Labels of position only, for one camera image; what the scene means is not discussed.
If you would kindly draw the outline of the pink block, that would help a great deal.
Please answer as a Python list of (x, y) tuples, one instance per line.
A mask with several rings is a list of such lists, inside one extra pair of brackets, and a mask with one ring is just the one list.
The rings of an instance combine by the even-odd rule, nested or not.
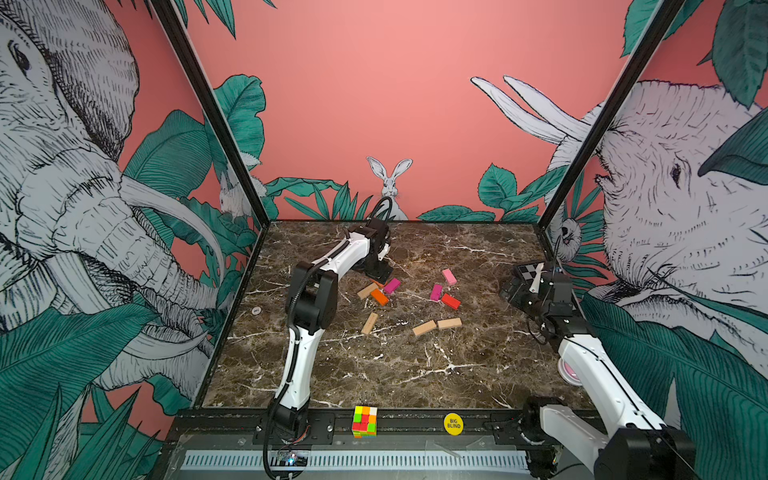
[(449, 285), (456, 285), (457, 284), (457, 279), (456, 279), (455, 275), (453, 274), (453, 272), (450, 269), (448, 269), (448, 268), (444, 269), (442, 271), (442, 274), (443, 274), (443, 276), (445, 278), (445, 281)]

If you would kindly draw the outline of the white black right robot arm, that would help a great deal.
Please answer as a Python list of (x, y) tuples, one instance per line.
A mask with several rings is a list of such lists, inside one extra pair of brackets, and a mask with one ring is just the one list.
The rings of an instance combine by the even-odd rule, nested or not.
[(531, 396), (517, 420), (523, 440), (556, 441), (597, 479), (696, 478), (693, 441), (655, 414), (610, 360), (577, 309), (567, 275), (547, 262), (516, 264), (500, 296), (573, 371), (605, 427), (597, 430), (554, 397)]

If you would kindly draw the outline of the orange block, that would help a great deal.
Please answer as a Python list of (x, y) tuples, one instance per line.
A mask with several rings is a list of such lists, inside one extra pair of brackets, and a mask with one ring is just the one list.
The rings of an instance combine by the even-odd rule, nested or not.
[(371, 296), (382, 306), (385, 306), (389, 303), (389, 298), (379, 289), (373, 290), (371, 292)]

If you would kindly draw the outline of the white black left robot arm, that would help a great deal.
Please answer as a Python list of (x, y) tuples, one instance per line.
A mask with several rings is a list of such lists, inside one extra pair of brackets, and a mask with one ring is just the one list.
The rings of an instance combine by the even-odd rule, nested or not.
[(281, 382), (269, 403), (267, 432), (293, 443), (308, 431), (310, 379), (320, 340), (336, 315), (339, 281), (358, 271), (385, 282), (393, 271), (385, 259), (389, 248), (388, 223), (372, 218), (346, 231), (325, 255), (293, 268), (286, 300), (289, 347)]

